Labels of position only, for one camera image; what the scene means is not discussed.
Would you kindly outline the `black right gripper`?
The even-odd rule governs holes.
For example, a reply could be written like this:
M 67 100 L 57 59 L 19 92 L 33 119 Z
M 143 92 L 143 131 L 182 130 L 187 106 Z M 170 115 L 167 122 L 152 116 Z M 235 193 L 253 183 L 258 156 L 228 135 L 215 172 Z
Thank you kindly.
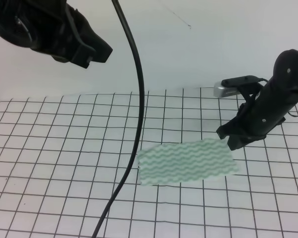
M 220 139 L 229 136 L 227 145 L 231 151 L 240 149 L 266 136 L 297 102 L 298 82 L 270 81 L 256 99 L 246 100 L 238 121 L 230 120 L 216 132 Z

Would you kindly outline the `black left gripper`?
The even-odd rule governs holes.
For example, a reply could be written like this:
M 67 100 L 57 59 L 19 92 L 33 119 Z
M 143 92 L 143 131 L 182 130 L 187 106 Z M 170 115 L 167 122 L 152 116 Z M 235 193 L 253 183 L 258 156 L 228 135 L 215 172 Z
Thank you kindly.
M 105 63 L 113 51 L 65 0 L 0 0 L 0 37 L 83 68 Z

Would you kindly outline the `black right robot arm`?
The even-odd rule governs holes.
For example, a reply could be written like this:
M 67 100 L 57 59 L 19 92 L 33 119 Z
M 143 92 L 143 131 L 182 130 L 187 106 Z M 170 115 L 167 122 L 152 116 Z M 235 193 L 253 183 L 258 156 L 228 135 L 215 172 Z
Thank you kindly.
M 224 79 L 214 85 L 217 98 L 241 95 L 244 103 L 237 115 L 217 129 L 228 138 L 230 150 L 263 140 L 298 103 L 298 51 L 282 52 L 275 61 L 270 80 L 248 75 Z

